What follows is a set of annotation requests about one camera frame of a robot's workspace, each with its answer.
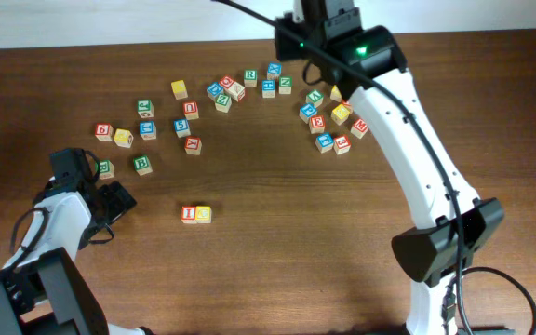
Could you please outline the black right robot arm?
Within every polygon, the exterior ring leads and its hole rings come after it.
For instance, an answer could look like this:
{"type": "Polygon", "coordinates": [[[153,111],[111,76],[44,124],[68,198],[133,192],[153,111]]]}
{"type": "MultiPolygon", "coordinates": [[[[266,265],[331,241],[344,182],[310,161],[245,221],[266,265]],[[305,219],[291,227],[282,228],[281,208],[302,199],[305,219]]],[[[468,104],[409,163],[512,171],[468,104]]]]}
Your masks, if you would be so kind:
{"type": "Polygon", "coordinates": [[[411,280],[406,334],[473,334],[462,278],[504,217],[455,167],[430,124],[407,59],[383,26],[365,29],[351,1],[297,1],[275,22],[279,60],[307,60],[366,122],[409,204],[413,228],[395,236],[411,280]]]}

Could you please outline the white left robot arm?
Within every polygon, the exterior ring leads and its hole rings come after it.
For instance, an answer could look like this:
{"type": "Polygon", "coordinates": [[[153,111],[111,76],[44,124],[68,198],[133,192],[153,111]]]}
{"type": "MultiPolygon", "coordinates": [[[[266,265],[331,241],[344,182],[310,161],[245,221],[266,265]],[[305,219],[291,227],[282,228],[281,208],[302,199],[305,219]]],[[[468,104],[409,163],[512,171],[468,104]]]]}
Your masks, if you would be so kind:
{"type": "Polygon", "coordinates": [[[78,192],[45,198],[20,248],[0,270],[0,334],[150,334],[106,320],[74,264],[92,214],[78,192]]]}

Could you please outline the green R block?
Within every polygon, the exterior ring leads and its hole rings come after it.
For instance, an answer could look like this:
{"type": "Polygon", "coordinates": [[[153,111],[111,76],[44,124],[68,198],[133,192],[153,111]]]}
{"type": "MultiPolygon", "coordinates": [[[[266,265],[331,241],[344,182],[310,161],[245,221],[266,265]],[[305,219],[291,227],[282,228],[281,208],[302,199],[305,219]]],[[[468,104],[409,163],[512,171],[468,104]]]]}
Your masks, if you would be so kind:
{"type": "Polygon", "coordinates": [[[244,71],[244,86],[256,87],[258,85],[258,72],[253,69],[246,69],[244,71]]]}

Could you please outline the red 6 I block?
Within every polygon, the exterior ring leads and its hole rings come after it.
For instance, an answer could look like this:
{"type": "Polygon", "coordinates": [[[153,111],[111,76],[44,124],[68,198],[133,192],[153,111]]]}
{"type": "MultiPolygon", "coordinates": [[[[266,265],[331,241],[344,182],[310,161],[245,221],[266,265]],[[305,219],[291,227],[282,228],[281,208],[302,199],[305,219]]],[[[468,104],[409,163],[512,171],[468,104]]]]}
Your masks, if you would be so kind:
{"type": "Polygon", "coordinates": [[[99,141],[113,141],[114,129],[111,124],[98,123],[95,127],[95,137],[99,141]]]}

